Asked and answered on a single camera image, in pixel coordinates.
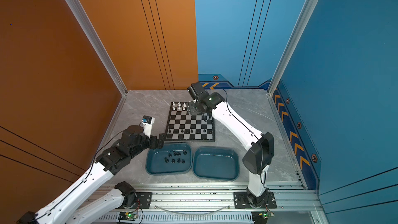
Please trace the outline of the teal tray with white pieces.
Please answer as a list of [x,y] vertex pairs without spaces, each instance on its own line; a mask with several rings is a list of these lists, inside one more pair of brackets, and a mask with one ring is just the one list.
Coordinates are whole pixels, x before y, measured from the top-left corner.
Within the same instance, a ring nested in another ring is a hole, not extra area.
[[200,147],[194,154],[192,169],[199,178],[234,181],[239,177],[239,156],[232,149]]

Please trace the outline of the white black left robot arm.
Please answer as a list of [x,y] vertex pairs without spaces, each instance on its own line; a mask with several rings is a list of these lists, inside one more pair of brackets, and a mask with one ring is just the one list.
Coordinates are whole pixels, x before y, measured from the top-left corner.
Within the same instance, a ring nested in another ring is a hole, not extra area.
[[105,182],[114,177],[131,160],[146,149],[161,149],[167,134],[151,135],[147,123],[131,125],[120,139],[94,158],[89,169],[55,200],[37,212],[26,212],[19,224],[66,224],[92,222],[116,207],[138,207],[136,190],[129,183],[118,183],[109,195],[85,206],[81,205]]

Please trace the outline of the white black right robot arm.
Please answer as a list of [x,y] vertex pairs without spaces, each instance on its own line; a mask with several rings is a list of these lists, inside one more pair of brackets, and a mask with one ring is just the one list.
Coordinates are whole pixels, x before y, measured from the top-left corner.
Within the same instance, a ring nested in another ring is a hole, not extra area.
[[270,207],[271,191],[266,186],[269,166],[275,154],[274,137],[251,126],[228,103],[228,98],[217,92],[207,92],[200,82],[191,84],[187,91],[192,97],[188,103],[191,115],[209,114],[234,134],[245,148],[243,165],[249,171],[246,190],[247,202],[252,208]]

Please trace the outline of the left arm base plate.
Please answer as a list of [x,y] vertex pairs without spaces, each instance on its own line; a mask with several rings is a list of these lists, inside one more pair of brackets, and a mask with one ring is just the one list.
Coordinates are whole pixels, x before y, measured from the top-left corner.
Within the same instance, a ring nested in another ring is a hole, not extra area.
[[126,200],[123,200],[122,204],[116,207],[116,209],[150,209],[151,201],[152,192],[137,192],[134,196],[128,197]]

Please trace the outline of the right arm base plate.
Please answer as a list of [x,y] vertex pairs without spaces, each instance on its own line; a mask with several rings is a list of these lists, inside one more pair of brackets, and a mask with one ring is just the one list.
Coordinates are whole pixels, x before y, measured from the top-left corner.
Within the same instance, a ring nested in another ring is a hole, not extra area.
[[274,193],[266,190],[260,197],[249,192],[234,192],[234,206],[237,209],[244,208],[267,208],[276,209],[277,203]]

